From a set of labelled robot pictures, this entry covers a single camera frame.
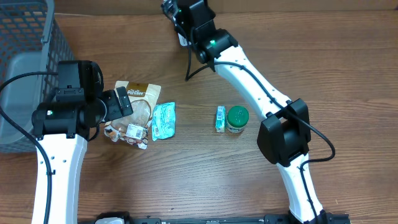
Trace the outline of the beige brown snack packet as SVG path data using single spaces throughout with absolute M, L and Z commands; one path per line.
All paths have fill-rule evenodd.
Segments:
M 161 86 L 150 83 L 117 81 L 118 87 L 125 87 L 133 114 L 108 121 L 104 134 L 113 142 L 124 141 L 140 149 L 147 149 L 149 128 L 152 124 L 154 107 L 161 92 Z

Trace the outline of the teal snack packet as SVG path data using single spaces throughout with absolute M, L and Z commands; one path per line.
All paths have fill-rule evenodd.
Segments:
M 152 118 L 152 140 L 168 139 L 175 135 L 175 103 L 156 105 Z

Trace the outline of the teal Kleenex tissue pack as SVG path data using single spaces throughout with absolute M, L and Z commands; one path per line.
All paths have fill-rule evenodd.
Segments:
M 218 106 L 216 110 L 215 129 L 217 133 L 225 132 L 226 110 L 224 106 Z

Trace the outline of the green lid jar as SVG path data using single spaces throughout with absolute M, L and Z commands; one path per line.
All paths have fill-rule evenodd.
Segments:
M 240 133 L 248 121 L 248 110 L 243 106 L 233 106 L 226 115 L 226 128 L 231 133 Z

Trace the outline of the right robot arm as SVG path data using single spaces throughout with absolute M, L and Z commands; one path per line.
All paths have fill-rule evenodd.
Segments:
M 198 60 L 239 91 L 261 122 L 257 145 L 275 164 L 289 196 L 290 222 L 325 223 L 309 172 L 310 133 L 308 107 L 274 88 L 246 57 L 238 41 L 215 26 L 215 13 L 206 1 L 166 0 L 165 16 Z

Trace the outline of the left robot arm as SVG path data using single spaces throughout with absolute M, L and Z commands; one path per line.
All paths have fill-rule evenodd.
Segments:
M 104 90 L 98 64 L 89 60 L 58 63 L 55 99 L 32 114 L 33 135 L 42 152 L 32 223 L 76 223 L 80 174 L 90 129 L 133 113 L 127 90 Z

